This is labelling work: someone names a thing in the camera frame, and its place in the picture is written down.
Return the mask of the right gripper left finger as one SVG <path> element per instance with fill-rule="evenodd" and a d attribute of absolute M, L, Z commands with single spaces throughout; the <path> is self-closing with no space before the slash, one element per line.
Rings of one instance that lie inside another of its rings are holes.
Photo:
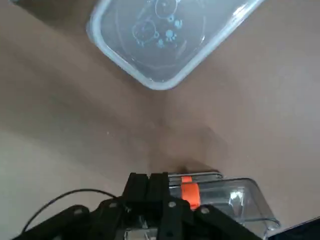
<path fill-rule="evenodd" d="M 109 192 L 81 188 L 66 192 L 40 208 L 23 227 L 17 240 L 114 240 L 122 230 L 125 218 L 133 205 L 142 203 L 148 185 L 148 176 L 131 173 L 121 196 Z M 30 228 L 31 222 L 56 201 L 75 193 L 93 192 L 109 197 L 90 211 L 83 205 L 73 205 Z"/>

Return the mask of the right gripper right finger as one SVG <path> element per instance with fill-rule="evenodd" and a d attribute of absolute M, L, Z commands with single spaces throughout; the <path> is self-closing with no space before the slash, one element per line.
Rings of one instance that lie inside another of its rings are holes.
<path fill-rule="evenodd" d="M 166 172 L 153 173 L 148 183 L 149 215 L 155 218 L 158 240 L 258 240 L 259 237 L 212 205 L 191 210 L 173 197 Z"/>

